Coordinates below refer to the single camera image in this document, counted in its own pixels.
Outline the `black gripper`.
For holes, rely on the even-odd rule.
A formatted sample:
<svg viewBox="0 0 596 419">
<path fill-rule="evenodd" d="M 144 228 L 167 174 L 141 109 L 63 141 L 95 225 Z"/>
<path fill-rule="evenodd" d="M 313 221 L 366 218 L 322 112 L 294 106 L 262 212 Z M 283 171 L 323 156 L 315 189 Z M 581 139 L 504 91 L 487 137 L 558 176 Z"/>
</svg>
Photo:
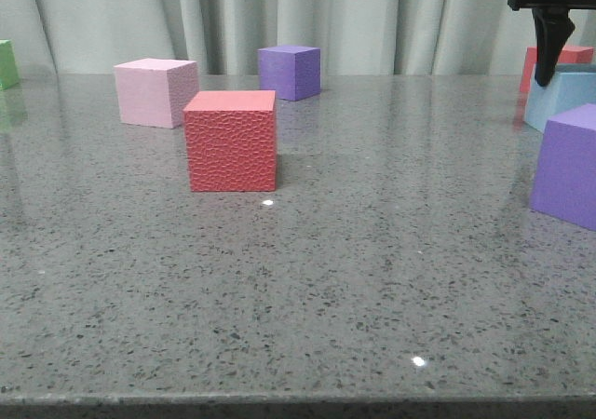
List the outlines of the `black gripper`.
<svg viewBox="0 0 596 419">
<path fill-rule="evenodd" d="M 546 87 L 576 27 L 569 18 L 569 9 L 594 9 L 595 0 L 508 0 L 508 6 L 514 11 L 535 7 L 532 10 L 537 47 L 535 81 Z"/>
</svg>

